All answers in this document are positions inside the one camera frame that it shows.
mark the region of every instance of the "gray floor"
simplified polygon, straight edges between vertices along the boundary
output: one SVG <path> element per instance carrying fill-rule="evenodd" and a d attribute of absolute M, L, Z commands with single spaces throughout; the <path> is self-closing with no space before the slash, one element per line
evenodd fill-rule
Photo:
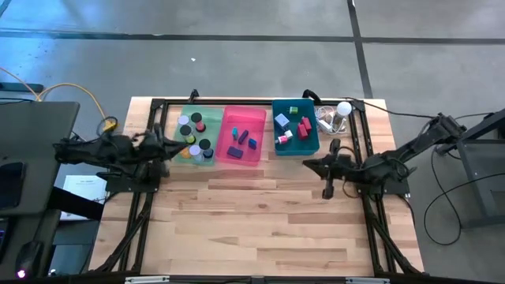
<path fill-rule="evenodd" d="M 505 2 L 499 0 L 355 0 L 355 4 L 363 36 L 505 38 L 501 17 Z M 0 32 L 26 30 L 353 35 L 344 0 L 12 0 L 0 17 Z M 459 116 L 505 106 L 505 45 L 364 44 L 364 51 L 373 96 L 386 99 L 391 110 Z M 27 81 L 85 86 L 120 121 L 131 96 L 188 95 L 193 88 L 205 96 L 298 97 L 311 88 L 324 97 L 364 97 L 353 43 L 0 38 L 0 54 L 0 65 Z M 5 74 L 0 80 L 11 81 Z M 93 138 L 99 113 L 85 94 L 61 88 L 48 99 L 79 101 L 74 130 Z M 479 119 L 462 122 L 471 126 Z M 397 145 L 416 136 L 424 123 L 391 116 Z M 438 276 L 505 282 L 505 226 L 463 231 L 461 240 L 449 247 L 432 243 L 422 215 L 440 190 L 429 153 L 410 165 L 418 167 L 409 183 L 425 270 Z M 435 167 L 446 189 L 466 181 L 456 160 L 436 157 Z M 66 174 L 95 172 L 90 166 L 64 166 L 58 183 Z M 475 216 L 469 188 L 452 196 L 462 219 Z M 456 220 L 445 200 L 428 215 L 428 228 L 440 241 L 456 234 Z"/>

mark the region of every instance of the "mouse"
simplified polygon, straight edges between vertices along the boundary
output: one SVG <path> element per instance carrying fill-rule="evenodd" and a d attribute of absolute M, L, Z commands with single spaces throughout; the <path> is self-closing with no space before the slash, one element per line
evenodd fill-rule
<path fill-rule="evenodd" d="M 41 241 L 30 241 L 21 247 L 16 258 L 15 273 L 17 278 L 36 276 L 42 247 L 43 243 Z"/>

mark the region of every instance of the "green block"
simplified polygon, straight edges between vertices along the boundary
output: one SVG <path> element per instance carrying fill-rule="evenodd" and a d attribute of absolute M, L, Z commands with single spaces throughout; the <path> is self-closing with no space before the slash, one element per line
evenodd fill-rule
<path fill-rule="evenodd" d="M 295 106 L 290 106 L 290 114 L 297 114 L 298 108 Z"/>

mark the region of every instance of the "wire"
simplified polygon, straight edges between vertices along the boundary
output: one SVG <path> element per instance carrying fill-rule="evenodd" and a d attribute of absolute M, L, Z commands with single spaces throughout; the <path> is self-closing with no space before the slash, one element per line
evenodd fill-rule
<path fill-rule="evenodd" d="M 40 94 L 39 94 L 39 98 L 40 98 L 40 101 L 42 101 L 44 98 L 43 98 L 43 95 L 46 95 L 49 91 L 55 89 L 55 88 L 58 88 L 58 87 L 62 87 L 62 86 L 70 86 L 70 87 L 75 87 L 75 88 L 78 88 L 80 89 L 81 91 L 85 92 L 86 94 L 88 94 L 92 99 L 93 101 L 95 102 L 95 105 L 96 107 L 98 107 L 98 110 L 100 111 L 100 114 L 102 115 L 102 118 L 105 119 L 106 115 L 105 113 L 103 112 L 103 109 L 102 109 L 102 106 L 100 106 L 100 103 L 98 102 L 98 100 L 96 99 L 96 97 L 90 92 L 88 91 L 86 88 L 84 87 L 81 87 L 80 85 L 78 84 L 73 84 L 73 83 L 60 83 L 60 84 L 56 84 L 54 86 L 51 86 L 45 90 L 43 90 Z"/>
<path fill-rule="evenodd" d="M 407 204 L 407 207 L 410 209 L 410 215 L 412 216 L 412 222 L 416 226 L 416 217 L 413 214 L 412 205 L 403 195 L 397 194 L 396 196 L 398 196 L 401 200 L 403 200 L 405 202 L 405 204 Z"/>
<path fill-rule="evenodd" d="M 15 102 L 7 102 L 7 103 L 0 103 L 0 106 L 7 105 L 7 104 L 13 104 L 13 103 L 26 103 L 26 102 L 33 102 L 33 99 L 21 99 L 21 98 L 0 98 L 0 100 L 13 100 Z"/>
<path fill-rule="evenodd" d="M 494 114 L 492 112 L 487 112 L 487 113 L 481 113 L 481 114 L 467 114 L 467 115 L 462 115 L 460 117 L 455 118 L 455 120 L 458 120 L 459 118 L 470 118 L 474 116 L 481 116 L 481 115 L 488 115 L 488 114 Z"/>
<path fill-rule="evenodd" d="M 368 105 L 368 106 L 371 106 L 371 107 L 375 107 L 376 109 L 379 109 L 379 110 L 382 110 L 382 111 L 385 111 L 389 114 L 394 114 L 394 115 L 402 115 L 402 116 L 408 116 L 408 117 L 413 117 L 413 118 L 434 118 L 433 116 L 429 116 L 429 115 L 424 115 L 424 114 L 405 114 L 405 113 L 399 113 L 399 112 L 395 112 L 395 111 L 391 111 L 391 110 L 386 110 L 380 106 L 376 106 L 376 105 L 373 105 L 371 103 L 367 103 L 365 102 L 363 99 L 356 99 L 356 98 L 352 98 L 352 97 L 343 97 L 343 99 L 352 99 L 352 100 L 355 100 L 355 101 L 360 101 L 360 102 L 363 102 L 365 105 Z"/>
<path fill-rule="evenodd" d="M 455 241 L 451 241 L 451 242 L 448 242 L 448 243 L 439 243 L 435 240 L 433 240 L 433 238 L 430 236 L 430 234 L 428 233 L 428 230 L 426 228 L 426 215 L 428 214 L 428 210 L 429 208 L 435 203 L 435 201 L 437 201 L 441 196 L 447 196 L 447 194 L 449 192 L 452 192 L 453 190 L 456 190 L 456 189 L 459 189 L 461 188 L 462 186 L 465 186 L 465 185 L 469 185 L 471 183 L 474 183 L 476 181 L 481 181 L 483 179 L 486 179 L 486 178 L 493 178 L 493 177 L 497 177 L 497 176 L 502 176 L 502 175 L 505 175 L 505 173 L 499 173 L 499 174 L 491 174 L 491 175 L 488 175 L 488 176 L 485 176 L 485 177 L 479 177 L 477 179 L 474 179 L 472 181 L 468 181 L 468 182 L 465 182 L 463 184 L 460 184 L 458 186 L 455 186 L 453 187 L 452 189 L 449 189 L 447 191 L 444 191 L 443 193 L 440 193 L 437 197 L 435 197 L 435 199 L 432 200 L 432 202 L 430 202 L 430 204 L 426 207 L 426 210 L 425 210 L 425 216 L 424 216 L 424 225 L 425 225 L 425 231 L 426 233 L 428 234 L 429 238 L 434 241 L 435 243 L 437 243 L 438 245 L 452 245 L 455 243 Z M 458 234 L 458 239 L 459 239 L 459 235 L 461 235 L 461 223 L 460 223 L 460 227 L 459 227 L 459 234 Z"/>
<path fill-rule="evenodd" d="M 105 113 L 103 112 L 102 106 L 100 106 L 100 103 L 98 102 L 98 100 L 96 99 L 96 97 L 90 91 L 88 91 L 86 88 L 81 87 L 78 84 L 73 84 L 73 83 L 60 83 L 60 84 L 56 84 L 54 86 L 51 86 L 51 87 L 43 90 L 40 94 L 37 95 L 37 93 L 35 91 L 33 91 L 33 89 L 30 88 L 30 86 L 28 86 L 28 84 L 26 84 L 20 77 L 12 74 L 11 72 L 9 72 L 5 68 L 0 67 L 0 70 L 3 71 L 3 72 L 5 72 L 5 73 L 7 73 L 7 74 L 9 74 L 14 79 L 16 79 L 20 83 L 22 83 L 35 96 L 35 98 L 36 98 L 35 101 L 38 101 L 38 102 L 42 102 L 43 101 L 43 96 L 46 95 L 49 91 L 51 91 L 51 90 L 53 90 L 55 88 L 58 88 L 58 87 L 61 87 L 61 86 L 70 86 L 70 87 L 78 88 L 81 91 L 83 91 L 86 94 L 88 94 L 93 99 L 93 101 L 95 102 L 96 107 L 98 107 L 98 110 L 100 111 L 100 114 L 102 115 L 102 118 L 105 119 L 105 117 L 106 117 Z"/>
<path fill-rule="evenodd" d="M 436 171 L 435 171 L 435 163 L 434 163 L 434 160 L 433 160 L 433 157 L 435 156 L 435 151 L 436 151 L 436 148 L 433 148 L 433 151 L 432 151 L 432 157 L 431 157 L 431 164 L 432 164 L 432 172 L 433 172 L 433 176 L 435 176 L 435 180 L 436 180 L 436 184 L 439 186 L 439 189 L 442 191 L 442 194 L 445 195 L 445 197 L 447 198 L 447 201 L 449 202 L 449 205 L 452 207 L 452 210 L 454 212 L 454 214 L 456 215 L 456 219 L 458 220 L 458 234 L 456 235 L 456 237 L 454 238 L 454 240 L 452 241 L 449 241 L 449 242 L 440 242 L 440 241 L 437 241 L 435 240 L 432 235 L 428 232 L 428 228 L 426 227 L 426 211 L 428 210 L 426 208 L 426 211 L 425 211 L 425 221 L 424 221 L 424 227 L 425 227 L 425 232 L 426 234 L 428 235 L 429 239 L 432 240 L 434 243 L 438 244 L 438 245 L 452 245 L 454 244 L 456 241 L 459 240 L 459 238 L 461 237 L 461 219 L 459 218 L 459 214 L 458 212 L 456 211 L 456 207 L 453 205 L 451 199 L 449 198 L 449 196 L 447 195 L 447 193 L 445 192 L 445 190 L 443 190 L 443 187 L 442 185 L 440 184 L 440 180 L 438 178 L 438 176 L 436 175 Z"/>
<path fill-rule="evenodd" d="M 30 88 L 30 86 L 28 86 L 28 84 L 26 84 L 20 77 L 12 74 L 11 72 L 7 71 L 6 69 L 0 67 L 0 70 L 9 74 L 10 76 L 12 76 L 14 79 L 18 80 L 20 83 L 22 83 L 34 96 L 35 96 L 35 99 L 40 101 L 40 97 L 37 95 L 37 93 L 35 93 L 35 91 L 33 91 L 32 88 Z"/>

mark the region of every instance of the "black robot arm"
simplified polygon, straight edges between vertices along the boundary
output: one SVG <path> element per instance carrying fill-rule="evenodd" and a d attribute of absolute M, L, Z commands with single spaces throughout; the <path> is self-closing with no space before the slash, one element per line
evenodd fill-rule
<path fill-rule="evenodd" d="M 153 131 L 136 134 L 133 138 L 109 131 L 91 141 L 62 139 L 53 146 L 55 158 L 60 163 L 101 166 L 110 170 L 98 173 L 101 178 L 123 177 L 142 182 L 149 179 L 153 172 L 168 176 L 164 163 L 158 162 L 172 159 L 187 144 L 167 139 L 160 125 L 155 124 Z"/>
<path fill-rule="evenodd" d="M 400 148 L 368 157 L 358 166 L 350 155 L 340 155 L 340 141 L 333 139 L 330 154 L 322 159 L 309 159 L 303 164 L 327 181 L 323 198 L 333 197 L 333 179 L 352 181 L 361 185 L 382 186 L 387 179 L 401 181 L 414 170 L 405 162 L 436 144 L 454 143 L 466 131 L 451 116 L 438 114 L 432 118 L 419 135 Z"/>

